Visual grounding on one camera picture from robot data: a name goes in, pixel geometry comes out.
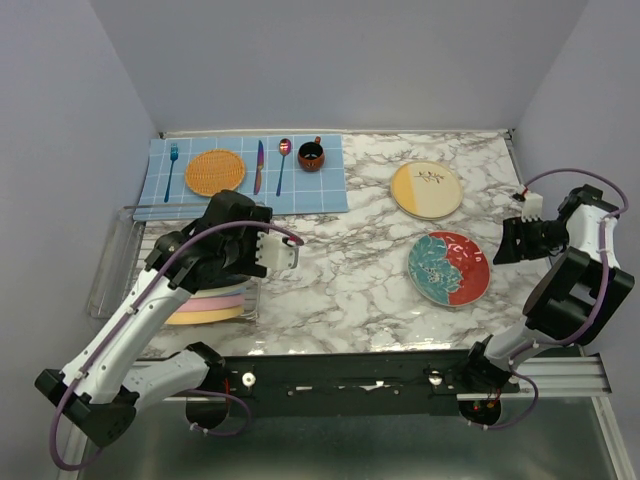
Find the white ceramic plate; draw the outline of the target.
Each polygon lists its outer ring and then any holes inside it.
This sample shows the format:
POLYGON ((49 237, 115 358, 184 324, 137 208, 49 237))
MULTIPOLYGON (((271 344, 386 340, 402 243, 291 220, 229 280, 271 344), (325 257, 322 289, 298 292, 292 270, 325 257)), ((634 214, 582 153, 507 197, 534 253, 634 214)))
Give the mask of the white ceramic plate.
POLYGON ((417 240, 409 251, 407 270, 419 293, 445 307, 479 300, 491 281, 489 262, 481 248, 451 231, 433 231, 417 240))

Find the cream and yellow plate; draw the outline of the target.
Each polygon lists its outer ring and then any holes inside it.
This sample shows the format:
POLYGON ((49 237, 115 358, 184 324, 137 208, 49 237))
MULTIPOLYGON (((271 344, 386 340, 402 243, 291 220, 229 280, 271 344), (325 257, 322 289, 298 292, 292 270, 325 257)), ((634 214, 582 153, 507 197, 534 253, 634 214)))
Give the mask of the cream and yellow plate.
POLYGON ((401 210, 426 220, 449 216, 464 197, 456 174, 433 161, 413 161, 399 167, 391 178, 390 190, 401 210))

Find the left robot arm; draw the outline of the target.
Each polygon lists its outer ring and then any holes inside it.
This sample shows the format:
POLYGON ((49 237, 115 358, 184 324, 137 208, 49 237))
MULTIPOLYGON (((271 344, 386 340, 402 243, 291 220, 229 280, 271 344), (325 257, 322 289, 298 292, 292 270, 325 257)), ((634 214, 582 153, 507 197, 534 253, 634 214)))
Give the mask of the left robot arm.
POLYGON ((265 277, 258 244, 273 210, 235 191, 215 194, 202 217, 161 236, 129 295, 99 334, 61 369, 45 369, 36 389, 98 447, 113 444, 148 405, 176 393, 224 389, 223 358, 202 342, 154 367, 133 364, 194 294, 233 275, 265 277))

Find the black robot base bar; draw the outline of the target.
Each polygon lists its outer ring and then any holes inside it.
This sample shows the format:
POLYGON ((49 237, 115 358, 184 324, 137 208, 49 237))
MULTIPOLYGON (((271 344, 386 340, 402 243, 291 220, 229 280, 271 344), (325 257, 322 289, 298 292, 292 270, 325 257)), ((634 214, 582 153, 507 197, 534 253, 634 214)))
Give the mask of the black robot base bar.
POLYGON ((455 416, 464 398, 518 392, 510 378, 474 372, 465 350, 229 356, 201 388, 238 397, 256 418, 455 416))

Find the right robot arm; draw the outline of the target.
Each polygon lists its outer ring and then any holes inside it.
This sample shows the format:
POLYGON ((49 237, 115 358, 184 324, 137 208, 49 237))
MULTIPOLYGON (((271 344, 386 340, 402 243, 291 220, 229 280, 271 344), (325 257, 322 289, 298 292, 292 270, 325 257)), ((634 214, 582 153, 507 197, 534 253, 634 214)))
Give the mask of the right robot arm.
POLYGON ((595 339, 635 285, 613 250, 622 213, 601 190, 585 184, 570 191, 553 220, 542 220, 542 198, 518 195, 522 213, 504 220, 495 265, 545 257, 553 266, 533 289, 522 323, 471 348, 459 377, 469 390, 500 389, 526 360, 549 349, 595 339))

